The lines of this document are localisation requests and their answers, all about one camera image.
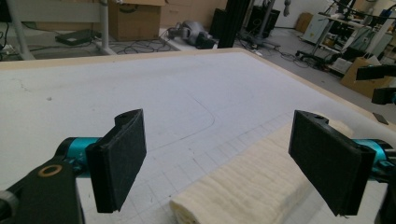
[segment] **white fabric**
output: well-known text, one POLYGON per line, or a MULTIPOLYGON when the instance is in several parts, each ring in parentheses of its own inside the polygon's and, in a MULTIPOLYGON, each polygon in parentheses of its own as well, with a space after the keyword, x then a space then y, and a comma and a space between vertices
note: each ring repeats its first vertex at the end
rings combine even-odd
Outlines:
POLYGON ((283 223, 312 189, 289 155, 290 132, 291 124, 268 135, 174 197, 170 206, 178 223, 283 223))

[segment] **table surface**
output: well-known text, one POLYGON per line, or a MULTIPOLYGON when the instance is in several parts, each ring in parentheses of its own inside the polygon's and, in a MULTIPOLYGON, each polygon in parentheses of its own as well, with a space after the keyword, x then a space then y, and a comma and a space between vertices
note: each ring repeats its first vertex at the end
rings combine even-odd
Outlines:
POLYGON ((295 109, 396 146, 394 125, 243 49, 0 63, 0 189, 65 138, 103 136, 115 116, 137 108, 148 147, 142 170, 112 215, 96 213, 90 180, 79 179, 87 223, 174 223, 172 195, 291 122, 295 109))

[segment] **electronic equipment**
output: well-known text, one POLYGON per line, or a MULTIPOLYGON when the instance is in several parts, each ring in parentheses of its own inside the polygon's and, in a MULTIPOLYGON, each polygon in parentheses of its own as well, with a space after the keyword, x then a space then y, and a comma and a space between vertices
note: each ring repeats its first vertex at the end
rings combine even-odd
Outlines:
POLYGON ((224 29, 224 22, 227 17, 227 11, 224 9, 215 9, 215 14, 213 16, 212 25, 210 26, 209 34, 213 38, 220 39, 221 34, 224 29))
MULTIPOLYGON (((356 37, 355 37, 354 41, 349 45, 348 48, 363 52, 363 54, 364 54, 365 51, 370 46, 370 43, 375 36, 375 33, 376 32, 373 31, 371 28, 361 27, 358 30, 358 32, 356 33, 356 35, 355 35, 356 37)), ((384 51, 385 47, 392 40, 392 38, 393 38, 392 35, 384 34, 381 37, 381 39, 379 40, 378 44, 375 46, 375 49, 373 50, 372 54, 374 54, 377 58, 379 58, 380 54, 384 51)))
POLYGON ((320 115, 298 111, 289 154, 335 216, 355 216, 369 179, 389 184, 377 219, 396 223, 396 150, 377 139, 352 140, 320 115))
POLYGON ((76 46, 100 38, 101 34, 90 29, 75 31, 65 35, 56 35, 55 40, 68 46, 76 46))
POLYGON ((142 109, 116 116, 102 138, 67 138, 52 159, 0 191, 0 223, 85 223, 76 177, 91 177, 99 213, 120 211, 146 153, 142 109))
MULTIPOLYGON (((247 32, 250 32, 254 35, 259 32, 260 27, 262 26, 262 18, 264 17, 266 10, 267 7, 253 7, 246 28, 247 32)), ((271 31, 274 30, 279 14, 280 11, 271 9, 271 13, 269 15, 268 22, 265 24, 262 37, 268 37, 271 31)))
POLYGON ((176 27, 167 30, 167 37, 174 39, 180 37, 189 45, 198 49, 213 49, 216 41, 210 38, 205 31, 204 26, 198 21, 183 21, 178 23, 176 27))
POLYGON ((318 43, 320 36, 329 22, 326 16, 320 14, 314 15, 301 39, 313 44, 318 43))
POLYGON ((228 0, 226 11, 227 15, 224 20, 224 28, 220 35, 218 48, 228 49, 233 47, 237 33, 240 31, 248 11, 251 0, 228 0))
MULTIPOLYGON (((274 49, 280 48, 280 45, 278 45, 277 43, 265 39, 269 35, 269 31, 272 30, 270 24, 273 24, 275 26, 275 23, 276 23, 276 20, 274 20, 274 18, 275 18, 274 14, 272 13, 274 4, 275 4, 275 0, 272 0, 269 2, 264 1, 262 3, 262 9, 264 11, 264 13, 262 14, 262 19, 260 20, 260 18, 258 18, 255 20, 251 20, 250 26, 251 26, 251 24, 253 24, 254 27, 250 31, 248 31, 248 29, 246 29, 245 31, 241 31, 239 34, 240 38, 243 40, 246 40, 253 49, 256 49, 258 46, 265 47, 267 45, 274 46, 274 49)), ((252 18, 252 16, 253 16, 253 18, 255 18, 254 15, 257 13, 253 13, 254 7, 251 7, 251 8, 252 8, 252 10, 251 10, 252 13, 251 13, 250 18, 252 18)), ((284 16, 289 15, 289 8, 290 8, 290 1, 286 0, 284 16)))
POLYGON ((388 17, 390 17, 391 13, 392 13, 392 11, 389 9, 382 9, 382 11, 378 17, 373 17, 369 26, 375 27, 377 25, 383 25, 385 23, 385 21, 388 19, 388 17))

